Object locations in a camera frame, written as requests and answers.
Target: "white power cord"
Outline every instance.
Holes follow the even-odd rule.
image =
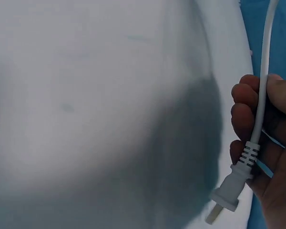
[[[223,208],[233,212],[236,210],[239,202],[238,197],[245,187],[246,180],[253,178],[251,169],[257,160],[257,155],[260,148],[258,142],[262,132],[265,113],[271,31],[278,2],[279,0],[270,0],[266,15],[258,105],[255,116],[255,126],[253,128],[251,139],[246,143],[244,151],[237,164],[231,165],[232,173],[228,175],[224,179],[221,186],[215,189],[211,194],[211,199],[216,202],[216,205],[205,219],[206,223],[208,224],[213,224]]]

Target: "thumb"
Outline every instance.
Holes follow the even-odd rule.
[[[270,102],[286,114],[286,80],[283,80],[279,75],[269,75],[267,94]]]

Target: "finger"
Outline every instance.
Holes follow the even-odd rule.
[[[269,136],[286,146],[286,115],[270,101],[266,102],[263,128]]]
[[[246,104],[235,104],[231,109],[231,123],[236,135],[246,142],[251,137],[254,126],[254,116],[250,107]]]
[[[236,165],[236,163],[238,162],[238,159],[240,158],[244,147],[245,144],[240,140],[235,140],[230,144],[230,157],[233,165]]]
[[[249,85],[255,92],[258,93],[259,91],[259,78],[254,75],[244,75],[239,83],[247,84]]]
[[[269,75],[267,94],[270,102],[286,114],[286,80],[282,80],[278,75]]]
[[[258,94],[250,85],[245,83],[236,84],[231,94],[235,103],[246,104],[255,113],[258,103]]]

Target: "hand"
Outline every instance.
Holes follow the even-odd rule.
[[[240,138],[231,143],[233,164],[236,164],[245,142],[250,139],[255,122],[258,89],[259,78],[253,75],[244,76],[232,89],[235,102],[231,110],[232,125]],[[255,178],[247,184],[261,202],[269,229],[286,229],[286,81],[278,75],[269,76],[267,94],[263,128],[285,148],[262,133],[259,160],[268,166],[274,175],[270,178],[256,166]]]

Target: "blue cloth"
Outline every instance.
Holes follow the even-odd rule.
[[[259,75],[263,29],[269,0],[241,0],[241,10],[253,51],[252,63],[254,74]],[[286,0],[280,0],[276,10],[272,30],[270,73],[276,73],[286,79]],[[266,229],[260,203],[254,196],[248,222],[248,229]]]

